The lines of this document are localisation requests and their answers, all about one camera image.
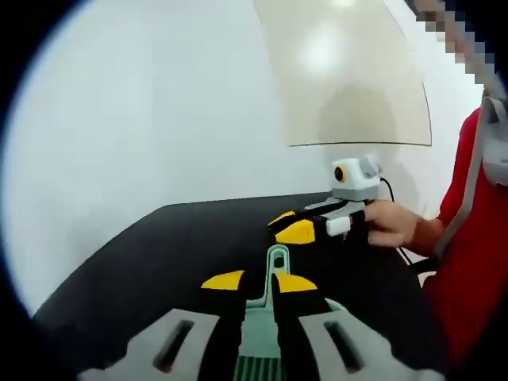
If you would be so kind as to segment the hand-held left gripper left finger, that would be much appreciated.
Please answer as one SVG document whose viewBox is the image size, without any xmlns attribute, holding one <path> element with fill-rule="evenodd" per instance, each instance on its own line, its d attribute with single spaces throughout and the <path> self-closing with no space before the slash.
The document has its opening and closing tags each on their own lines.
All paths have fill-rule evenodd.
<svg viewBox="0 0 508 381">
<path fill-rule="evenodd" d="M 198 303 L 174 308 L 130 340 L 126 355 L 80 380 L 231 380 L 245 316 L 245 271 L 215 275 Z"/>
</svg>

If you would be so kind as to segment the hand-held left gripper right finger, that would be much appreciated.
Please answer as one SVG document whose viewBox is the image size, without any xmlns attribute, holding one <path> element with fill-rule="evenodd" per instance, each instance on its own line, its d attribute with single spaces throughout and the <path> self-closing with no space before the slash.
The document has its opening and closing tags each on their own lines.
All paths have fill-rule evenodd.
<svg viewBox="0 0 508 381">
<path fill-rule="evenodd" d="M 277 341 L 289 380 L 438 380 L 397 360 L 391 344 L 308 279 L 271 276 Z"/>
</svg>

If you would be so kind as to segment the person's right hand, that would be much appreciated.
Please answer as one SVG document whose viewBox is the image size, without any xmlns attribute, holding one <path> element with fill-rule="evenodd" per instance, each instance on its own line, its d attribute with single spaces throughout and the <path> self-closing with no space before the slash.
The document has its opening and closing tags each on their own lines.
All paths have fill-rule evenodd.
<svg viewBox="0 0 508 381">
<path fill-rule="evenodd" d="M 369 228 L 368 243 L 379 247 L 398 248 L 409 244 L 421 217 L 395 202 L 375 201 L 364 209 Z"/>
</svg>

